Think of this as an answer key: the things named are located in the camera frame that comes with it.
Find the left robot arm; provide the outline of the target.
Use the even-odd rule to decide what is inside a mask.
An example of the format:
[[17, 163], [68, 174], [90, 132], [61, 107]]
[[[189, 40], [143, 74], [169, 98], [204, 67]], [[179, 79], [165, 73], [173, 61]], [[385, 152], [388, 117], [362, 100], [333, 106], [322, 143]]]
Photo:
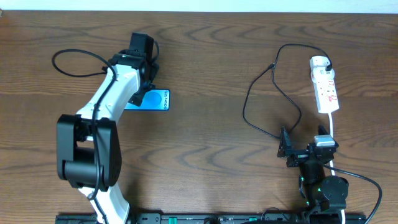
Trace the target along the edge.
[[57, 215], [56, 223], [136, 222], [118, 184], [122, 155], [117, 124], [127, 104], [140, 106], [145, 94], [155, 88], [159, 57], [154, 52], [159, 52], [159, 45], [152, 37], [133, 33], [128, 49], [102, 59], [106, 77], [92, 99], [76, 114], [59, 117], [58, 177], [78, 189], [95, 212]]

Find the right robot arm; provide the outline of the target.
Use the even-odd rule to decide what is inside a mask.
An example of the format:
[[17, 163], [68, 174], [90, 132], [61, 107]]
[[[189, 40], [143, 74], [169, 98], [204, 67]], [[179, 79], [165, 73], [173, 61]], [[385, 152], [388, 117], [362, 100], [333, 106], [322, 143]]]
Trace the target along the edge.
[[278, 157], [287, 159], [286, 166], [300, 170], [299, 191], [307, 201], [302, 213], [305, 223], [346, 223], [346, 198], [349, 183], [337, 175], [326, 175], [325, 166], [334, 159], [338, 143], [320, 125], [318, 134], [305, 149], [294, 149], [288, 131], [280, 129]]

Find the blue screen smartphone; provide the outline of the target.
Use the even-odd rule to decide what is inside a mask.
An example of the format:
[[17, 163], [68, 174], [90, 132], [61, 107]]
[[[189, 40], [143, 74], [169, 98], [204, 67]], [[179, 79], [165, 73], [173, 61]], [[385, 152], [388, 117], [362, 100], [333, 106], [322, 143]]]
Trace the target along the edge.
[[170, 108], [170, 97], [171, 91], [169, 89], [151, 90], [145, 94], [140, 106], [128, 103], [125, 110], [168, 111]]

